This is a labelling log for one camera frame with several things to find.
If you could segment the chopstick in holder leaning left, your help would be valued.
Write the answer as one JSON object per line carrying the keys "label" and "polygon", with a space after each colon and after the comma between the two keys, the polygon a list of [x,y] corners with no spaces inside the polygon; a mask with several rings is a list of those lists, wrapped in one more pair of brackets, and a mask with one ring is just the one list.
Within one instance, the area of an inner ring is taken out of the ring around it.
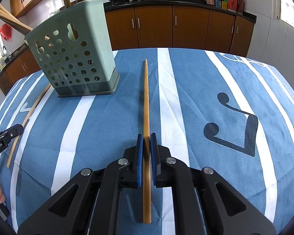
{"label": "chopstick in holder leaning left", "polygon": [[0,4],[0,19],[23,35],[27,35],[30,31],[33,30],[33,28],[31,28],[30,26],[20,22],[17,18],[15,18],[1,4]]}

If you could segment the green perforated utensil holder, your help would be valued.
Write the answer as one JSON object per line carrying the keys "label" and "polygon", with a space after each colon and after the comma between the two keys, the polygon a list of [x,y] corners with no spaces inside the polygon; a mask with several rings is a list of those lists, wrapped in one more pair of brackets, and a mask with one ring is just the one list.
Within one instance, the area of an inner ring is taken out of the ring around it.
{"label": "green perforated utensil holder", "polygon": [[112,94],[120,78],[103,0],[85,0],[38,25],[25,40],[59,97]]}

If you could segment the brown lower kitchen cabinets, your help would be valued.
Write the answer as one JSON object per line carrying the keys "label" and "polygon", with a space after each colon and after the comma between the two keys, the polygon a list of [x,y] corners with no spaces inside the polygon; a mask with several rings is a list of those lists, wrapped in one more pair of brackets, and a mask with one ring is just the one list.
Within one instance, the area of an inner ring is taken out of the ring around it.
{"label": "brown lower kitchen cabinets", "polygon": [[[189,48],[246,56],[257,21],[196,0],[147,0],[103,3],[112,51],[138,48]],[[41,72],[27,42],[0,70],[0,89],[9,94],[16,82]]]}

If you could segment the bamboo chopstick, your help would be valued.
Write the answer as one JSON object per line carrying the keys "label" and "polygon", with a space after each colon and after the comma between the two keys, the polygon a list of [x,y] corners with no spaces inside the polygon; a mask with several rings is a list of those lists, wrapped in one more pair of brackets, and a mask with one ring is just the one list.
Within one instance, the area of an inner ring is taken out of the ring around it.
{"label": "bamboo chopstick", "polygon": [[[49,83],[45,89],[41,92],[41,94],[39,95],[39,97],[36,99],[35,103],[33,103],[32,105],[32,108],[30,109],[30,111],[27,113],[25,119],[23,120],[22,122],[22,126],[25,127],[30,116],[32,115],[33,111],[36,109],[37,105],[40,103],[41,99],[44,97],[44,95],[46,94],[46,92],[49,90],[49,88],[51,87],[51,84]],[[14,154],[14,150],[16,148],[16,145],[17,145],[17,142],[19,140],[19,136],[16,137],[16,139],[14,140],[13,142],[13,145],[11,147],[11,151],[9,153],[9,157],[8,157],[8,160],[7,160],[7,164],[6,164],[6,167],[9,168],[10,167],[10,164],[11,164],[11,159],[13,157],[13,154]]]}
{"label": "bamboo chopstick", "polygon": [[150,154],[150,112],[148,60],[144,62],[143,95],[143,223],[151,223],[151,154]]}

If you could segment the blue white striped tablecloth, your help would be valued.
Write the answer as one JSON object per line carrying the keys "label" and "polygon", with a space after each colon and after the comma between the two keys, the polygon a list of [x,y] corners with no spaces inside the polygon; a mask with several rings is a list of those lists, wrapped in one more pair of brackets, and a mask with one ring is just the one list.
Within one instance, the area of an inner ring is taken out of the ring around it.
{"label": "blue white striped tablecloth", "polygon": [[43,72],[20,79],[0,105],[0,131],[21,124],[0,183],[17,231],[83,168],[122,157],[143,129],[143,67],[150,131],[189,167],[213,168],[280,232],[294,216],[294,90],[273,66],[195,49],[113,54],[120,79],[106,96],[59,98]]}

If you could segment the red plastic bag on wall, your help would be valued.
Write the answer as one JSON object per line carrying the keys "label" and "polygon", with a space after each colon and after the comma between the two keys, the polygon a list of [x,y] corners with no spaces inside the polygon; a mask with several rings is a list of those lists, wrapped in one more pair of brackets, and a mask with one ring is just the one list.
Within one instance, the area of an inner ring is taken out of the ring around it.
{"label": "red plastic bag on wall", "polygon": [[0,35],[3,37],[5,41],[9,40],[12,37],[12,27],[4,23],[0,27]]}

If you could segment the right window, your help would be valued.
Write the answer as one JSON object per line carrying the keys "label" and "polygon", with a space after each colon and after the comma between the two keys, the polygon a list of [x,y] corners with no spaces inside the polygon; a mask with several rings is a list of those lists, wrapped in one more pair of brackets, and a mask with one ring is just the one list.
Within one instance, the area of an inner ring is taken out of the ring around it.
{"label": "right window", "polygon": [[288,26],[294,28],[294,1],[293,0],[280,0],[278,18],[286,23]]}

